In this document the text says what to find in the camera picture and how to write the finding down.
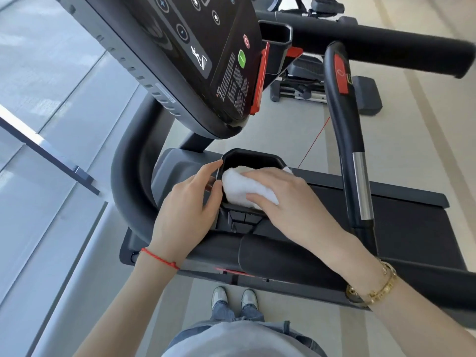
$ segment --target hand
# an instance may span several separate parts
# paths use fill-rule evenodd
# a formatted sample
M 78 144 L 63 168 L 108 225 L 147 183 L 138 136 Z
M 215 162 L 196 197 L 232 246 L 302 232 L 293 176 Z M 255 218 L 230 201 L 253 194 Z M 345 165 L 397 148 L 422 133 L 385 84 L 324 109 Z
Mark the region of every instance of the hand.
M 165 198 L 155 221 L 149 250 L 168 262 L 182 264 L 210 230 L 222 199 L 221 180 L 215 181 L 207 204 L 205 189 L 222 160 L 206 164 L 199 172 L 176 184 Z
M 279 205 L 257 194 L 247 194 L 247 199 L 258 204 L 285 236 L 327 265 L 339 258 L 339 250 L 349 234 L 330 215 L 304 179 L 277 168 L 253 170 L 243 175 L 274 192 Z

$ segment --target red string bracelet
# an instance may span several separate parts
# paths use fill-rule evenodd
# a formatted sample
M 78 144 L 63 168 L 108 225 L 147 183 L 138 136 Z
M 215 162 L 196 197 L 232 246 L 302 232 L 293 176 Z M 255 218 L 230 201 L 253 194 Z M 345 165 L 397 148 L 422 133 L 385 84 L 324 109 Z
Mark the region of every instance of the red string bracelet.
M 160 257 L 157 257 L 154 253 L 149 252 L 149 251 L 147 250 L 147 248 L 142 248 L 140 251 L 141 251 L 141 252 L 146 252 L 146 254 L 148 254 L 148 255 L 150 255 L 151 257 L 157 259 L 159 262 L 162 262 L 163 264 L 167 264 L 168 266 L 170 266 L 170 267 L 172 267 L 172 268 L 175 268 L 176 270 L 180 270 L 180 268 L 177 267 L 177 265 L 175 264 L 175 262 L 170 263 L 170 262 L 168 262 L 168 261 L 166 261 L 166 260 L 164 260 L 164 259 L 162 259 L 162 258 L 160 258 Z

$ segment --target red cord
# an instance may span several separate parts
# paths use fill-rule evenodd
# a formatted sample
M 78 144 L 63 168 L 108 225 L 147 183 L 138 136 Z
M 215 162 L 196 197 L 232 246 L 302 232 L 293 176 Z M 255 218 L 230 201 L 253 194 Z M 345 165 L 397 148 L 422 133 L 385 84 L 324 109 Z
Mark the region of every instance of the red cord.
M 176 270 L 180 270 L 180 268 L 177 267 L 177 265 L 175 264 L 175 262 L 170 263 L 170 262 L 168 262 L 168 261 L 166 261 L 166 260 L 164 260 L 164 259 L 162 259 L 162 258 L 160 258 L 160 257 L 157 257 L 154 253 L 149 252 L 149 251 L 147 250 L 147 248 L 142 248 L 140 251 L 141 251 L 141 252 L 146 252 L 146 254 L 148 254 L 148 255 L 150 255 L 151 257 L 157 259 L 159 262 L 162 262 L 163 264 L 167 264 L 168 266 L 170 266 L 170 267 L 172 267 L 172 268 L 175 268 Z
M 321 131 L 319 131 L 319 134 L 318 136 L 314 139 L 314 142 L 312 143 L 311 147 L 309 148 L 309 150 L 307 151 L 306 155 L 304 155 L 304 158 L 302 159 L 302 161 L 299 163 L 299 167 L 298 169 L 301 167 L 301 164 L 304 162 L 304 159 L 306 159 L 306 156 L 309 154 L 309 152 L 311 151 L 312 147 L 314 146 L 314 143 L 316 142 L 316 140 L 318 139 L 319 135 L 321 135 L 322 131 L 324 130 L 324 128 L 326 127 L 327 125 L 327 122 L 329 121 L 330 117 L 328 117 L 328 119 L 326 120 L 326 122 L 324 123 L 324 126 L 322 127 Z

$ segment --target treadmill console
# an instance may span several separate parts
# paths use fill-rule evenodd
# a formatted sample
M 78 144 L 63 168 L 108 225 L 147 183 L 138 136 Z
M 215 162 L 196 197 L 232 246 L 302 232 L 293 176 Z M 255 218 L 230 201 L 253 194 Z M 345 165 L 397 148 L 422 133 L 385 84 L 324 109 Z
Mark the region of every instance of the treadmill console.
M 251 0 L 58 0 L 175 118 L 241 131 L 261 60 Z

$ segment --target person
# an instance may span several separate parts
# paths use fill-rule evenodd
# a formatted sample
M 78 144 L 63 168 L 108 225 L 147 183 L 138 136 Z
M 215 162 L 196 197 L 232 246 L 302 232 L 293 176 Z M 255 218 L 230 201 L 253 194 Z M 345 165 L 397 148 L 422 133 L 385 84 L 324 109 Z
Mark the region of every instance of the person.
M 152 256 L 180 267 L 204 238 L 221 203 L 221 181 L 213 184 L 205 206 L 204 193 L 221 163 L 204 165 L 173 187 L 157 216 L 147 253 L 140 253 L 130 278 L 76 357 L 135 355 L 164 287 L 177 272 L 175 265 Z M 341 275 L 362 299 L 388 285 L 393 276 L 390 267 L 383 267 L 340 227 L 304 180 L 276 168 L 247 176 L 272 189 L 279 204 L 259 195 L 247 199 L 259 205 L 287 238 Z M 476 339 L 401 278 L 394 278 L 380 297 L 369 307 L 408 357 L 476 356 Z M 215 290 L 213 304 L 212 319 L 182 331 L 163 356 L 326 356 L 310 338 L 291 333 L 289 324 L 265 324 L 250 290 L 244 294 L 238 318 L 228 308 L 223 289 Z

